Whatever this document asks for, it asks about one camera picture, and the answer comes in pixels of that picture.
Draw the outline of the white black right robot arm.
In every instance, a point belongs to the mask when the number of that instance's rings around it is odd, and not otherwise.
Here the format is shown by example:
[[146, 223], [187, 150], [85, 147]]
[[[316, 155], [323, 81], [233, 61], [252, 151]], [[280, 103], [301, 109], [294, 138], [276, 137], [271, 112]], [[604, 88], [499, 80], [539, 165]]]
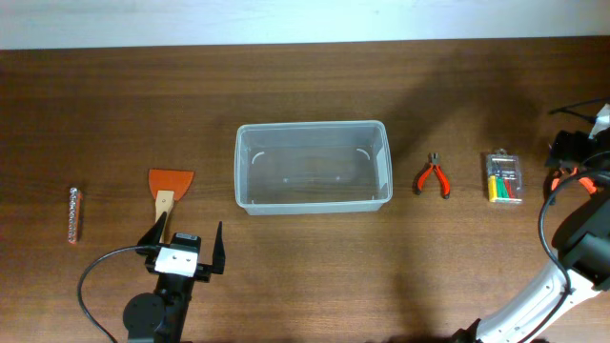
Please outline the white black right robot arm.
[[[451, 342], [532, 342], [569, 310], [609, 290], [609, 130], [593, 135], [561, 131], [547, 164], [574, 170], [548, 193], [540, 209], [539, 240], [549, 262], [509, 303], [455, 332]], [[544, 224], [551, 203], [585, 178], [601, 189], [569, 214], [548, 241]]]

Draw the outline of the clear box of coloured tubes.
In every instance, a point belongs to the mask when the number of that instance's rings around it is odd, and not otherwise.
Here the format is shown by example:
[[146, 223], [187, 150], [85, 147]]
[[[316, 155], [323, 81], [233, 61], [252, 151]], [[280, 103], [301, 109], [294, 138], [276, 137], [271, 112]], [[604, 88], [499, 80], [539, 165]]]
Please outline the clear box of coloured tubes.
[[519, 158], [504, 149], [486, 155], [488, 200], [497, 204], [521, 204], [524, 186]]

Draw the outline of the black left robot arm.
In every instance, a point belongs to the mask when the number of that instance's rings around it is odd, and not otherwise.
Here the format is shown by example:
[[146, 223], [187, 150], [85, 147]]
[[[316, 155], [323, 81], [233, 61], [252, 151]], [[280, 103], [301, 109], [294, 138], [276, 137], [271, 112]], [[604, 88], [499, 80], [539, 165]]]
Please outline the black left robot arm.
[[208, 283], [225, 269], [223, 227], [218, 226], [210, 264], [198, 261], [202, 240], [178, 232], [169, 243], [161, 241], [169, 215], [163, 212], [138, 241], [136, 252], [145, 257], [147, 271], [157, 277], [151, 293], [141, 293], [126, 305], [123, 324], [130, 342], [179, 342], [192, 300], [194, 284]]

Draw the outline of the orange black long-nose pliers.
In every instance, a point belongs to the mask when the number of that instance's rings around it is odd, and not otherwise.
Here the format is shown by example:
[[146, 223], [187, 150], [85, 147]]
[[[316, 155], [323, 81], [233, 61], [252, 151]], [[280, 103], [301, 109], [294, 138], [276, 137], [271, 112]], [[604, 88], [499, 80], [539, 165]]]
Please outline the orange black long-nose pliers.
[[[544, 199], [548, 200], [551, 193], [556, 190], [558, 185], [569, 176], [574, 176], [579, 172], [584, 172], [585, 168], [578, 165], [561, 165], [558, 163], [546, 162], [545, 167], [549, 169], [549, 173], [544, 181], [543, 195]], [[599, 192], [599, 188], [591, 177], [583, 177], [579, 180], [580, 184], [587, 190], [590, 195], [595, 195]]]

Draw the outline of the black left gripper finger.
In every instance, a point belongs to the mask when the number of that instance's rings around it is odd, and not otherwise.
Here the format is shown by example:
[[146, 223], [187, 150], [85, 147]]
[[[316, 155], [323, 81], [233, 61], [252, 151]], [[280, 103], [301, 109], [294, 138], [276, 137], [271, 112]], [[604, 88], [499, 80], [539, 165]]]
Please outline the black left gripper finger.
[[223, 274], [225, 270], [226, 253], [223, 243], [223, 223], [219, 222], [213, 246], [212, 273]]
[[155, 246], [160, 243], [167, 223], [168, 213], [162, 212], [153, 226], [138, 240], [138, 246]]

